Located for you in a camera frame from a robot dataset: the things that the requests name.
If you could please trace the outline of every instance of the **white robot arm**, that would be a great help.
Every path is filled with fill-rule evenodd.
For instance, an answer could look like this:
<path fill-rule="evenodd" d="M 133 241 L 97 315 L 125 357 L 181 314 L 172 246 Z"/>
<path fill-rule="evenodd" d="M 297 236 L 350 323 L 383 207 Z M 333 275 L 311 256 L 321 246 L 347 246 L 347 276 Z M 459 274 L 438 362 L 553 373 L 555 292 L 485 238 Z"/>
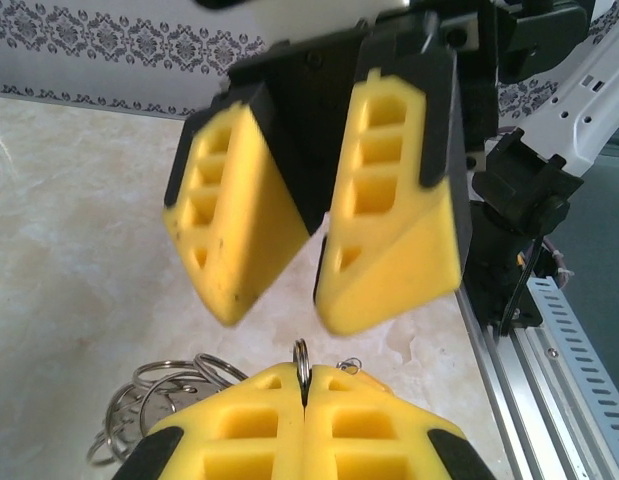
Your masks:
<path fill-rule="evenodd" d="M 596 0 L 596 5 L 593 7 L 593 15 L 591 20 L 596 20 L 602 17 L 613 5 L 614 0 Z"/>
<path fill-rule="evenodd" d="M 522 142 L 582 176 L 619 127 L 619 21 L 588 58 L 519 128 Z"/>

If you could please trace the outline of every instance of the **key ring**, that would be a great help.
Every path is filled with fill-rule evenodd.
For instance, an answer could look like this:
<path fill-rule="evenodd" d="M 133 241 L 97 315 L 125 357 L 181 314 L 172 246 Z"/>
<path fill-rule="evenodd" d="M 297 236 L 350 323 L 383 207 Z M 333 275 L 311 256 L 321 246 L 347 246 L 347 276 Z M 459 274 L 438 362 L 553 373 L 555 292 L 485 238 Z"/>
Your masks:
<path fill-rule="evenodd" d="M 309 352 L 307 351 L 307 343 L 304 339 L 296 340 L 293 346 L 293 362 L 298 367 L 298 381 L 300 382 L 300 391 L 303 399 L 306 400 L 307 392 L 309 391 L 309 382 L 311 381 L 311 369 L 309 367 Z"/>
<path fill-rule="evenodd" d="M 130 401 L 129 403 L 125 403 L 123 405 L 120 404 L 120 402 L 122 402 L 122 400 L 125 398 L 126 395 L 132 393 L 135 389 L 137 389 L 137 387 L 135 386 L 132 386 L 132 388 L 126 388 L 130 385 L 131 384 L 127 384 L 123 386 L 122 389 L 118 390 L 109 402 L 109 406 L 107 407 L 107 414 L 110 414 L 110 415 L 105 417 L 105 421 L 103 422 L 103 429 L 100 432 L 98 432 L 98 434 L 96 435 L 94 439 L 94 443 L 91 445 L 91 447 L 87 451 L 87 462 L 93 466 L 96 466 L 96 467 L 106 466 L 116 461 L 116 456 L 113 454 L 110 457 L 103 458 L 101 460 L 94 460 L 94 457 L 96 456 L 96 453 L 98 453 L 98 450 L 100 450 L 105 444 L 109 447 L 109 445 L 115 443 L 116 441 L 127 443 L 124 441 L 124 439 L 119 437 L 119 434 L 122 432 L 122 430 L 127 425 L 129 425 L 130 422 L 128 420 L 122 419 L 118 421 L 119 422 L 118 424 L 114 425 L 113 420 L 116 415 L 123 414 L 125 411 L 129 411 L 131 413 L 137 413 L 137 410 L 135 410 L 134 407 L 137 407 L 140 405 L 141 400 L 142 400 L 141 395 L 136 394 L 134 398 L 132 399 L 132 401 Z M 112 424 L 112 428 L 111 428 L 109 435 L 107 435 L 107 431 L 104 428 L 104 425 L 107 423 L 107 421 L 109 421 Z M 129 450 L 123 450 L 121 453 L 126 458 L 126 456 L 129 453 Z"/>
<path fill-rule="evenodd" d="M 346 360 L 336 363 L 336 368 L 351 375 L 355 375 L 362 370 L 362 361 L 356 357 L 349 357 Z"/>
<path fill-rule="evenodd" d="M 143 390 L 151 388 L 158 380 L 147 380 L 141 377 L 146 373 L 156 372 L 158 370 L 195 370 L 193 362 L 190 360 L 162 360 L 159 362 L 151 362 L 142 365 L 133 372 L 133 384 Z M 156 393 L 169 394 L 178 393 L 183 390 L 188 391 L 191 387 L 189 385 L 175 385 L 174 387 L 165 387 L 160 389 Z"/>
<path fill-rule="evenodd" d="M 202 375 L 200 375 L 197 372 L 176 372 L 176 373 L 172 373 L 171 375 L 167 375 L 161 378 L 160 380 L 158 380 L 157 382 L 155 382 L 151 386 L 151 388 L 147 390 L 147 393 L 145 394 L 144 398 L 142 399 L 142 403 L 140 404 L 140 411 L 138 412 L 138 425 L 140 427 L 140 434 L 142 435 L 142 438 L 146 437 L 149 431 L 149 429 L 147 428 L 147 425 L 145 424 L 145 411 L 146 411 L 147 402 L 149 401 L 149 398 L 151 398 L 151 395 L 153 393 L 158 391 L 158 389 L 160 388 L 160 385 L 162 385 L 163 383 L 167 383 L 167 382 L 173 382 L 173 380 L 177 380 L 178 378 L 189 379 L 189 380 L 196 379 L 196 380 L 202 380 L 203 382 L 208 382 L 206 378 L 204 378 Z M 172 409 L 175 409 L 175 405 L 173 405 L 173 402 L 171 401 L 171 399 L 169 399 L 169 402 L 172 405 Z"/>
<path fill-rule="evenodd" d="M 133 389 L 135 388 L 136 386 L 133 383 L 126 383 L 125 385 L 120 387 L 112 397 L 111 402 L 109 402 L 109 406 L 107 407 L 107 413 L 105 414 L 105 443 L 109 447 L 109 450 L 111 450 L 113 456 L 116 457 L 119 462 L 124 462 L 126 460 L 129 449 L 127 448 L 125 450 L 120 450 L 120 448 L 118 447 L 118 444 L 116 443 L 114 438 L 116 434 L 114 432 L 113 419 L 115 414 L 118 412 L 118 404 L 120 403 L 120 401 L 124 398 L 125 395 L 133 391 Z"/>
<path fill-rule="evenodd" d="M 209 365 L 217 367 L 226 374 L 231 375 L 233 378 L 238 380 L 238 382 L 242 382 L 248 378 L 247 375 L 242 373 L 230 363 L 227 363 L 218 357 L 214 357 L 213 355 L 209 355 L 208 353 L 199 353 L 193 359 L 194 368 L 205 380 L 220 388 L 229 388 L 234 384 L 218 375 L 218 373 Z"/>

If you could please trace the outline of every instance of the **rectangular hole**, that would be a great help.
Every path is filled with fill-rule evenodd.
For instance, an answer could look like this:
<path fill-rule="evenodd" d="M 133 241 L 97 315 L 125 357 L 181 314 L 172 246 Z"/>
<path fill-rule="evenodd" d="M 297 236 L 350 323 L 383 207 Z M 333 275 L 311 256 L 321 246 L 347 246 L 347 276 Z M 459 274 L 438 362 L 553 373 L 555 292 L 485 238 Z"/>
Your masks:
<path fill-rule="evenodd" d="M 391 419 L 376 410 L 337 410 L 331 428 L 333 438 L 396 438 Z"/>
<path fill-rule="evenodd" d="M 200 173 L 199 168 L 195 168 L 189 177 L 189 190 L 195 190 L 196 188 L 200 188 L 202 186 L 202 174 Z"/>
<path fill-rule="evenodd" d="M 198 171 L 202 179 L 203 185 L 219 185 L 222 180 L 222 172 L 225 168 L 225 162 L 203 162 L 198 165 Z"/>
<path fill-rule="evenodd" d="M 395 95 L 385 95 L 370 99 L 365 105 L 366 127 L 385 127 L 405 123 L 407 104 Z"/>
<path fill-rule="evenodd" d="M 269 407 L 229 409 L 220 422 L 219 438 L 275 438 L 278 412 Z"/>
<path fill-rule="evenodd" d="M 207 263 L 207 249 L 200 248 L 195 250 L 193 255 L 196 259 L 196 263 L 198 264 L 198 268 L 205 268 L 205 263 Z"/>
<path fill-rule="evenodd" d="M 280 381 L 280 378 L 274 375 L 269 378 L 265 378 L 258 384 L 258 388 L 261 390 L 278 390 L 279 388 L 282 388 L 282 382 Z"/>
<path fill-rule="evenodd" d="M 402 157 L 402 137 L 366 138 L 358 148 L 362 165 L 398 163 Z"/>
<path fill-rule="evenodd" d="M 209 454 L 205 457 L 204 480 L 271 480 L 273 453 Z"/>
<path fill-rule="evenodd" d="M 189 220 L 187 223 L 193 227 L 205 227 L 211 224 L 217 201 L 217 195 L 191 195 L 186 209 Z"/>
<path fill-rule="evenodd" d="M 360 252 L 362 252 L 362 249 L 358 246 L 342 248 L 338 255 L 338 271 L 344 272 L 349 268 L 358 259 Z"/>
<path fill-rule="evenodd" d="M 593 77 L 591 75 L 587 75 L 585 76 L 585 78 L 582 79 L 582 82 L 580 82 L 580 84 L 583 87 L 587 87 L 592 82 L 592 80 L 593 80 Z"/>
<path fill-rule="evenodd" d="M 412 480 L 407 459 L 402 456 L 336 454 L 338 480 Z"/>
<path fill-rule="evenodd" d="M 391 210 L 396 199 L 396 178 L 358 178 L 353 183 L 353 195 L 354 215 L 386 213 Z"/>
<path fill-rule="evenodd" d="M 231 140 L 231 128 L 219 128 L 215 132 L 209 132 L 207 152 L 210 155 L 216 153 L 227 153 L 229 150 L 229 140 Z"/>
<path fill-rule="evenodd" d="M 329 390 L 334 392 L 348 392 L 349 390 L 351 390 L 351 388 L 334 378 L 329 383 Z"/>

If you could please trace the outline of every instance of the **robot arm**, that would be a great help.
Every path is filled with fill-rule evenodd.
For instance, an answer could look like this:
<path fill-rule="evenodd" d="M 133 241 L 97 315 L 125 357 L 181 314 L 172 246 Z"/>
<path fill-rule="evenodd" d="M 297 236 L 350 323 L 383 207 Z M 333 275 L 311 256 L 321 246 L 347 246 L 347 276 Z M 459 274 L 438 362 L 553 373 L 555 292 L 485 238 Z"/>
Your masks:
<path fill-rule="evenodd" d="M 581 177 L 619 127 L 619 21 L 558 91 L 519 125 L 522 142 Z"/>
<path fill-rule="evenodd" d="M 604 144 L 619 126 L 619 23 L 538 111 L 505 136 L 473 186 L 473 237 L 464 283 L 476 317 L 506 335 L 542 317 L 526 290 L 542 237 L 569 211 Z M 515 257 L 534 242 L 521 275 Z"/>

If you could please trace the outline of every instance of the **marble surface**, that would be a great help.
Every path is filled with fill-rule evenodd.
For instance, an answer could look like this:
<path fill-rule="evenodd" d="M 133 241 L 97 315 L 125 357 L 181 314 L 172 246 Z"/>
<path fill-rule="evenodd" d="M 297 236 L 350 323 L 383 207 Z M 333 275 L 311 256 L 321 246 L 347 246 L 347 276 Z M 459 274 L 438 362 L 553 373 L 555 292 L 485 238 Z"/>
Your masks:
<path fill-rule="evenodd" d="M 142 363 L 205 351 L 248 374 L 359 357 L 402 398 L 458 424 L 511 478 L 453 296 L 333 338 L 311 300 L 314 237 L 235 329 L 197 298 L 160 212 L 181 123 L 0 98 L 0 479 L 107 479 L 85 452 Z"/>

